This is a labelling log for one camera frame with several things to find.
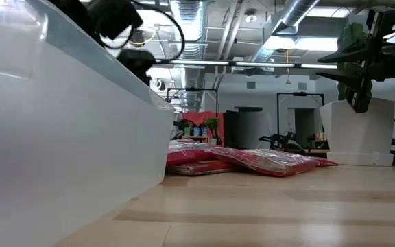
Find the ceiling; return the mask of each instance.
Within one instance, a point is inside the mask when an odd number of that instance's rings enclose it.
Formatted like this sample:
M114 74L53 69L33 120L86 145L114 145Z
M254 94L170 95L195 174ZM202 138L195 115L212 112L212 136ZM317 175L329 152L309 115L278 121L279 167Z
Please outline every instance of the ceiling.
M208 2L206 8L206 22L205 22L205 37L201 43L204 45L204 57L205 60L214 60L216 59L217 52L220 45L220 40L222 39L222 34L224 32L224 15L230 8L231 1L229 0L215 0ZM254 55L259 47L263 44L263 27L266 24L266 20L269 19L270 16L274 15L276 12L279 12L284 7L284 0L245 0L243 4L246 4L246 9L255 10L256 21L247 22L245 20L246 15L244 13L237 13L237 18L241 19L240 28L238 32L235 34L236 42L232 45L232 49L229 51L228 59L232 60L234 57L248 57ZM367 9L374 5L388 5L395 7L395 0L322 0L318 3L314 9L308 14L308 16L320 16L327 17L327 19L336 19L336 18L344 18L349 14L359 14L364 15L367 13ZM139 45L128 45L128 48L133 49L146 49L153 53L155 58L171 58L174 56L178 49L180 48L180 42L177 38L175 28L171 22L163 17L160 14L157 14L148 10L139 10L140 15L144 21L143 26L140 28L143 32L143 36L145 38L145 44L143 48L135 48L134 46ZM312 33L308 31L304 32L304 35L315 37L317 32L327 32L327 30L312 30ZM337 38L339 34L336 33L331 34L331 37ZM121 35L121 39L118 38L114 41L109 41L110 43L122 43L126 38L126 32ZM292 37L294 41L297 41L297 36ZM289 62L303 62L303 63L311 63L316 64L317 59L328 55L331 51L309 51L303 49L290 49L289 57L287 57L286 52L274 52L272 54L271 59L274 59L275 62L286 62L289 59ZM201 69L202 73L214 73L214 67L207 67L205 69ZM294 74L298 75L309 75L312 71L309 70L292 70ZM160 78L161 80L168 83L169 87L183 87L185 86L184 69L151 69L149 74L151 74L152 78ZM273 73L275 76L279 76L282 74L286 74L286 69L276 69ZM165 91L158 91L161 96L165 96Z

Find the red plastic bag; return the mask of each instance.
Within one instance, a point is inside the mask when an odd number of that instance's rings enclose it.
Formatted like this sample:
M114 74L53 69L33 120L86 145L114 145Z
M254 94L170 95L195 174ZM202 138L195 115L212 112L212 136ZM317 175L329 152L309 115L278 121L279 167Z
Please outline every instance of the red plastic bag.
M307 172L320 165L316 159L276 150L236 150L212 147L211 151L218 159L270 176L290 176Z
M185 176L199 176L206 174L218 174L222 172L231 172L232 165L223 161L198 161L184 165L172 165L165 170L170 174L179 174Z
M208 144L188 141L170 141L166 166L169 167L170 165L206 161L213 157L214 154L210 152Z
M320 158L320 157L310 157L310 158L314 158L315 160L320 162L318 167L329 167L329 166L338 166L339 165L338 163L330 161L326 158Z

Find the doorway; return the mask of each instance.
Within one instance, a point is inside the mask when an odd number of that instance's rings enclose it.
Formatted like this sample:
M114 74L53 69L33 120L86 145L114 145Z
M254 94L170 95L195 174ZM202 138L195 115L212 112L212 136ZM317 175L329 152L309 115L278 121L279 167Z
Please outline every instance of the doorway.
M315 134L315 109L295 109L296 142L303 148L310 146L308 137Z

